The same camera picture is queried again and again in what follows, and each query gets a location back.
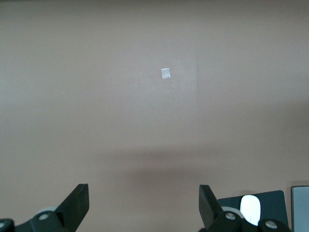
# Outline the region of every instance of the beige surface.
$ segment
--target beige surface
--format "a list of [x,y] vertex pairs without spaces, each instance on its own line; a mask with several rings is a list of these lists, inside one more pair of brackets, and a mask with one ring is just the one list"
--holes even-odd
[[79,183],[79,232],[197,232],[199,184],[282,189],[290,215],[309,184],[308,2],[99,2],[0,3],[0,218]]

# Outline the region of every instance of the black plastic part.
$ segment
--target black plastic part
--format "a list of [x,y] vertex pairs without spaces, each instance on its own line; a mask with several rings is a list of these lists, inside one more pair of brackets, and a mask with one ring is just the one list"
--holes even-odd
[[206,229],[223,212],[209,185],[199,186],[198,209]]
[[0,219],[0,232],[14,232],[14,221],[11,219]]
[[[276,228],[270,228],[267,226],[267,222],[273,222]],[[281,221],[274,219],[262,219],[258,224],[259,231],[261,232],[291,232],[291,230]]]
[[[233,215],[233,219],[228,219],[227,215]],[[225,211],[221,213],[214,223],[209,227],[210,231],[216,232],[241,232],[242,220],[240,216],[233,212]]]
[[0,232],[75,232],[89,210],[88,184],[79,184],[56,211],[45,211],[14,227],[11,219],[0,219]]
[[[261,219],[272,218],[282,221],[287,226],[289,225],[283,191],[277,190],[252,195],[256,196],[260,201]],[[218,199],[218,202],[221,206],[229,206],[232,208],[240,209],[242,197],[243,196]]]
[[200,185],[198,204],[205,225],[199,232],[291,232],[279,220],[265,218],[254,226],[236,213],[224,212],[208,185]]
[[87,184],[79,184],[55,210],[63,227],[70,232],[77,230],[89,210]]

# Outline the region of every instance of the white sticker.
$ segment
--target white sticker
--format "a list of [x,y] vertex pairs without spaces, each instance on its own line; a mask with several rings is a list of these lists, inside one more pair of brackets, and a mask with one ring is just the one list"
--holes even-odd
[[162,73],[162,79],[170,78],[169,68],[161,69],[161,73]]

